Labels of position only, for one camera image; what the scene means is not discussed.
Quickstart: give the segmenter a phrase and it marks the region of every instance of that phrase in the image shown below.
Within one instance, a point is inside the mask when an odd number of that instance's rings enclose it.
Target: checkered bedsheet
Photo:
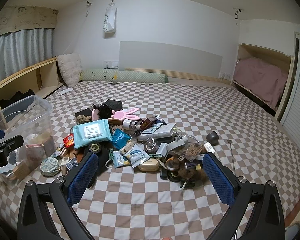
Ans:
[[[276,182],[284,215],[300,198],[300,151],[263,109],[235,88],[196,87],[176,84],[80,82],[72,93],[56,91],[47,100],[53,106],[51,122],[56,143],[75,124],[74,113],[106,99],[139,107],[140,117],[160,115],[203,141],[211,131],[219,134],[216,156],[231,168],[232,148],[237,176],[250,182]],[[52,182],[37,170],[12,191],[0,182],[0,213],[16,227],[18,206],[28,180]],[[53,208],[50,213],[61,236],[66,232]],[[210,182],[181,191],[178,183],[161,180],[158,173],[142,173],[131,167],[109,169],[73,206],[96,239],[206,239],[225,214]],[[239,227],[244,229],[252,211],[249,205]]]

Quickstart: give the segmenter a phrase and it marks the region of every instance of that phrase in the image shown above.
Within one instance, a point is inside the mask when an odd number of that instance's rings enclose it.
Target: wall socket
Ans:
[[[230,74],[229,73],[225,73],[225,72],[220,72],[219,73],[219,78],[230,80]]]
[[[119,61],[106,60],[103,62],[103,68],[104,69],[119,68]]]

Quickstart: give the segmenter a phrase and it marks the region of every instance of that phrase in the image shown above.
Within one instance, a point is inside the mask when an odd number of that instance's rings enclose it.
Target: blue gripper pad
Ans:
[[[202,167],[222,203],[231,206],[234,203],[234,188],[209,154],[203,156]]]
[[[97,168],[98,156],[92,154],[68,187],[67,202],[70,206],[79,203]]]

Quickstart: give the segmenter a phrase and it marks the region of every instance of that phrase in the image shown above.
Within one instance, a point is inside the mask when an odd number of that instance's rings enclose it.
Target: white wall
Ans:
[[[102,68],[104,60],[119,59],[120,41],[159,42],[220,55],[221,71],[232,74],[239,39],[233,16],[189,0],[115,0],[117,32],[104,38],[103,20],[110,0],[89,1],[88,17],[86,1],[59,11],[55,55],[63,54],[72,42],[66,54],[80,53],[83,68]]]
[[[273,20],[240,21],[239,43],[252,44],[294,55],[295,32],[300,25]]]

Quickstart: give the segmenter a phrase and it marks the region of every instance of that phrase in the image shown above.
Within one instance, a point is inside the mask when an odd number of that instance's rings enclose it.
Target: red packet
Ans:
[[[65,143],[65,146],[67,148],[71,147],[72,145],[74,145],[74,137],[73,134],[69,134],[66,138],[63,139],[63,142]]]

